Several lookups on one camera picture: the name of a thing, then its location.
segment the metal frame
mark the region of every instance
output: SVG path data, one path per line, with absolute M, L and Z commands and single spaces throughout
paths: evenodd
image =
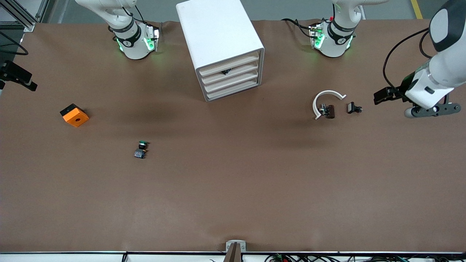
M 374 256 L 380 254 L 392 254 L 392 255 L 416 255 L 416 254 L 431 254 L 431 255 L 460 255 L 464 252 L 415 252 L 415 251 L 246 251 L 242 252 L 241 255 L 269 255 L 269 254 L 284 254 L 284 255 L 329 255 L 329 256 L 345 256 L 355 254 L 360 256 Z M 225 255 L 223 251 L 34 251 L 34 252 L 0 252 L 0 255 L 21 255 L 21 254 L 127 254 L 127 255 Z
M 37 19 L 33 17 L 15 0 L 0 0 L 0 5 L 14 17 L 21 25 L 24 26 L 24 32 L 34 31 Z

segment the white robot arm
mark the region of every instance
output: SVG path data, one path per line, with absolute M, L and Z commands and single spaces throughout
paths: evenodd
M 130 59 L 141 59 L 157 49 L 158 28 L 136 21 L 127 9 L 136 0 L 76 0 L 104 19 L 116 36 L 120 50 Z
M 406 117 L 449 115 L 461 106 L 448 102 L 448 94 L 466 83 L 466 0 L 448 0 L 431 20 L 429 32 L 438 52 L 399 87 L 385 88 L 374 94 L 375 104 L 403 98 L 414 107 Z
M 335 17 L 310 30 L 312 46 L 328 57 L 339 57 L 350 47 L 353 33 L 362 17 L 359 6 L 378 5 L 389 0 L 332 0 Z

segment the orange cube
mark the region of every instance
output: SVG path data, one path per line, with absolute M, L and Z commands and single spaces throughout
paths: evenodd
M 86 115 L 86 113 L 84 113 L 81 108 L 73 103 L 69 105 L 69 107 L 60 111 L 60 114 L 68 124 L 74 127 L 78 127 L 89 120 L 88 115 Z

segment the table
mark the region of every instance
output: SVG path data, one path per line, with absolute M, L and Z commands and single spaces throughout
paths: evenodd
M 254 21 L 263 84 L 207 103 L 179 23 L 140 61 L 104 24 L 38 24 L 15 62 L 39 87 L 0 100 L 0 251 L 463 251 L 465 113 L 407 119 L 408 103 L 372 101 L 389 50 L 427 25 L 361 21 L 331 59 L 287 22 Z M 394 52 L 392 82 L 425 61 L 419 38 Z M 336 118 L 314 120 L 326 89 L 347 97 L 322 97 Z M 79 128 L 59 113 L 71 103 L 91 117 Z

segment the black connector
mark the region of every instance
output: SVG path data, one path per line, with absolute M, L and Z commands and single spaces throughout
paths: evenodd
M 348 114 L 352 114 L 354 112 L 356 113 L 361 113 L 363 111 L 363 108 L 361 106 L 355 106 L 354 102 L 351 102 L 348 104 Z
M 37 84 L 32 82 L 31 78 L 31 73 L 10 60 L 6 60 L 3 66 L 0 68 L 0 80 L 3 82 L 12 81 L 26 87 L 31 91 L 35 91 L 37 89 Z
M 147 148 L 148 142 L 146 141 L 139 141 L 139 146 L 136 151 L 134 151 L 134 157 L 139 158 L 139 159 L 144 159 L 145 154 L 146 154 L 146 148 Z

